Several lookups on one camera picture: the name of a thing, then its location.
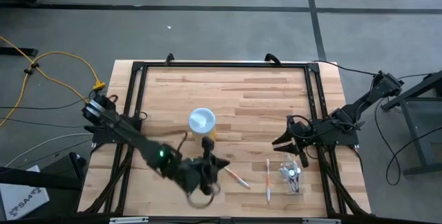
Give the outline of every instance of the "concrete floor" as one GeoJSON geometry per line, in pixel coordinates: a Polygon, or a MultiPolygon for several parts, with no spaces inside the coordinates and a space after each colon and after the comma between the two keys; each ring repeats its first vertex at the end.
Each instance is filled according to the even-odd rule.
{"type": "MultiPolygon", "coordinates": [[[[188,6],[308,6],[307,0],[42,0],[57,3],[107,3],[188,6]]],[[[440,0],[316,0],[320,7],[342,8],[442,8],[440,0]]],[[[442,15],[344,15],[318,16],[327,60],[370,72],[383,70],[400,77],[442,69],[442,15]]],[[[318,58],[309,13],[289,12],[161,12],[100,10],[0,9],[0,35],[18,46],[38,48],[39,53],[63,50],[87,59],[99,77],[108,82],[115,59],[261,60],[273,53],[281,60],[318,58]]],[[[47,74],[68,82],[83,95],[93,85],[88,69],[78,61],[55,55],[41,65],[47,74]]],[[[28,61],[0,57],[1,106],[13,106],[28,61]]],[[[345,97],[352,102],[369,88],[371,77],[341,71],[345,97]]],[[[419,78],[404,79],[408,88],[419,78]]],[[[32,75],[22,106],[61,106],[77,100],[69,90],[32,75]]],[[[13,118],[77,126],[86,124],[81,104],[58,111],[17,110],[13,118]]],[[[385,217],[440,222],[442,174],[403,178],[395,186],[385,181],[391,158],[374,125],[373,107],[364,112],[366,125],[359,132],[365,183],[374,214],[385,217]]],[[[0,116],[7,111],[2,109],[0,116]]],[[[400,113],[380,111],[379,122],[393,150],[410,140],[400,113]]],[[[40,142],[81,129],[41,127],[7,122],[0,128],[0,163],[40,142]]],[[[60,140],[28,154],[40,158],[88,137],[60,140]]],[[[73,151],[88,157],[88,143],[73,151]]],[[[44,167],[57,158],[37,162],[44,167]]],[[[417,165],[413,147],[400,156],[402,168],[417,165]]],[[[396,166],[392,167],[392,180],[396,166]]]]}

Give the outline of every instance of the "paper cup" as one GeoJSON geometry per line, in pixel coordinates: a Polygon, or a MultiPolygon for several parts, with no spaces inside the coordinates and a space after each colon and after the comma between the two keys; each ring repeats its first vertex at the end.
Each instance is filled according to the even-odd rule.
{"type": "Polygon", "coordinates": [[[189,128],[193,138],[201,142],[203,137],[209,137],[213,141],[216,139],[216,118],[212,111],[206,108],[198,108],[191,112],[189,116],[189,128]]]}

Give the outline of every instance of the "wooden table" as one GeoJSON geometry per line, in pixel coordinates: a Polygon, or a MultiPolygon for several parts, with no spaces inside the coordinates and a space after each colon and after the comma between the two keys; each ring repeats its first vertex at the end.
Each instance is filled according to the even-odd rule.
{"type": "MultiPolygon", "coordinates": [[[[122,113],[133,60],[117,60],[108,95],[119,96],[117,111],[122,113]]],[[[345,104],[338,69],[320,64],[329,112],[345,104]]],[[[310,118],[304,73],[297,68],[150,68],[142,110],[148,114],[142,133],[149,137],[170,131],[188,130],[189,113],[198,107],[211,109],[217,118],[218,138],[214,154],[231,161],[229,168],[251,186],[246,189],[226,171],[221,171],[221,192],[210,207],[193,209],[174,182],[164,180],[146,166],[135,151],[128,184],[125,215],[142,216],[326,216],[323,189],[317,160],[302,169],[301,195],[287,195],[287,185],[278,172],[282,153],[273,151],[271,142],[285,131],[285,116],[299,114],[310,118]],[[271,161],[271,202],[266,202],[266,166],[271,161]]],[[[137,90],[132,105],[135,105],[137,90]]],[[[177,147],[181,135],[157,140],[177,147]]],[[[184,157],[202,155],[202,148],[189,135],[181,152],[184,157]]],[[[316,150],[309,148],[311,156],[316,150]]],[[[109,180],[114,144],[106,144],[90,159],[79,211],[95,200],[109,180]]],[[[348,147],[337,147],[338,166],[344,186],[358,204],[370,211],[359,160],[348,147]]],[[[293,156],[298,164],[298,157],[293,156]]],[[[119,185],[114,195],[117,203],[119,185]]],[[[331,187],[335,209],[336,191],[331,187]]],[[[206,202],[199,190],[193,200],[206,202]]]]}

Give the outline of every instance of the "yellow extension cable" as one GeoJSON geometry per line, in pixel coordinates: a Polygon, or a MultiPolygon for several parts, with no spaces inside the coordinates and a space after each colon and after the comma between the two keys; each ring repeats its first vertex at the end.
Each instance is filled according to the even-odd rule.
{"type": "MultiPolygon", "coordinates": [[[[81,57],[79,57],[79,56],[72,55],[72,54],[67,53],[67,52],[52,51],[52,52],[45,53],[45,54],[43,54],[43,55],[39,55],[39,56],[36,57],[34,60],[32,60],[32,59],[29,58],[25,53],[23,53],[19,48],[17,48],[14,44],[12,44],[10,41],[8,41],[6,38],[0,36],[0,39],[4,40],[6,43],[8,43],[8,44],[11,45],[13,48],[15,48],[17,51],[19,51],[24,57],[26,57],[26,59],[29,60],[29,62],[30,62],[31,64],[34,64],[34,63],[37,62],[39,59],[41,59],[41,58],[43,58],[43,57],[45,57],[45,56],[47,56],[47,55],[51,55],[51,54],[68,55],[68,56],[70,56],[70,57],[73,57],[73,58],[79,59],[80,61],[84,62],[84,63],[90,68],[90,70],[92,71],[92,74],[94,75],[94,78],[95,78],[95,85],[94,85],[93,89],[94,89],[94,90],[99,90],[99,89],[103,89],[103,88],[106,86],[104,82],[101,82],[101,81],[98,79],[98,76],[97,76],[96,72],[94,71],[93,67],[92,67],[92,66],[91,66],[91,65],[90,65],[85,59],[83,59],[83,58],[81,58],[81,57]]],[[[67,85],[67,84],[64,83],[64,82],[60,82],[59,80],[56,80],[56,79],[54,79],[54,78],[52,78],[52,77],[50,77],[50,76],[47,76],[47,74],[45,74],[45,73],[44,73],[39,67],[36,67],[36,69],[37,69],[37,70],[41,73],[41,75],[43,75],[46,79],[51,80],[51,81],[53,81],[53,82],[55,82],[55,83],[58,83],[58,84],[60,84],[60,85],[62,85],[62,86],[65,86],[66,88],[69,88],[69,89],[72,90],[72,91],[73,91],[78,97],[80,97],[81,99],[83,99],[83,100],[85,101],[85,103],[88,103],[88,100],[87,100],[85,97],[83,97],[83,95],[81,95],[80,93],[78,93],[78,91],[75,90],[75,88],[73,88],[73,87],[67,85]]],[[[0,123],[0,127],[2,127],[2,126],[5,124],[5,122],[6,122],[6,121],[8,120],[8,118],[12,115],[12,113],[14,113],[15,109],[20,105],[21,99],[22,99],[23,94],[24,94],[24,91],[25,91],[26,83],[28,82],[28,78],[29,78],[29,74],[26,74],[25,77],[24,77],[24,79],[23,79],[23,84],[21,85],[21,92],[20,92],[19,99],[17,100],[17,103],[15,103],[14,108],[11,109],[11,111],[7,114],[7,116],[5,117],[5,119],[0,123]]]]}

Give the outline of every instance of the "wood grain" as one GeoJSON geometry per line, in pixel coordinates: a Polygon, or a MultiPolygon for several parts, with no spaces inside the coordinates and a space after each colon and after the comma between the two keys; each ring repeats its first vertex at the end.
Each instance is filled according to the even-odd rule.
{"type": "MultiPolygon", "coordinates": [[[[119,112],[123,109],[132,62],[115,61],[110,79],[108,95],[119,96],[119,112]]],[[[329,64],[320,64],[320,71],[327,108],[332,112],[345,103],[339,72],[329,64]]],[[[318,102],[315,84],[314,90],[318,102]]],[[[187,131],[189,113],[194,108],[211,109],[216,115],[218,130],[214,153],[229,159],[229,168],[247,181],[251,189],[245,189],[227,172],[221,171],[221,192],[213,204],[206,209],[193,209],[181,189],[174,182],[153,173],[140,153],[135,151],[124,214],[326,216],[317,161],[310,160],[310,166],[303,169],[302,194],[289,196],[278,172],[282,153],[271,148],[271,142],[285,130],[286,115],[299,114],[310,118],[306,96],[303,72],[296,68],[150,68],[142,101],[142,111],[147,113],[148,119],[143,122],[142,133],[155,137],[170,131],[187,131]],[[267,158],[271,161],[270,205],[265,196],[267,158]]],[[[316,108],[320,116],[319,104],[316,108]]],[[[158,137],[157,140],[177,146],[181,138],[182,135],[174,135],[158,137]]],[[[93,202],[108,181],[114,152],[115,145],[106,144],[93,154],[79,211],[93,202]]],[[[181,152],[184,157],[196,157],[201,155],[202,148],[192,141],[190,134],[181,152]]],[[[309,153],[316,156],[313,147],[309,148],[309,153]]],[[[347,147],[338,147],[336,154],[344,185],[359,205],[369,211],[358,158],[347,147]]],[[[331,192],[334,207],[338,209],[336,190],[332,186],[331,192]]],[[[200,192],[194,193],[192,198],[201,203],[208,200],[200,192]]]]}

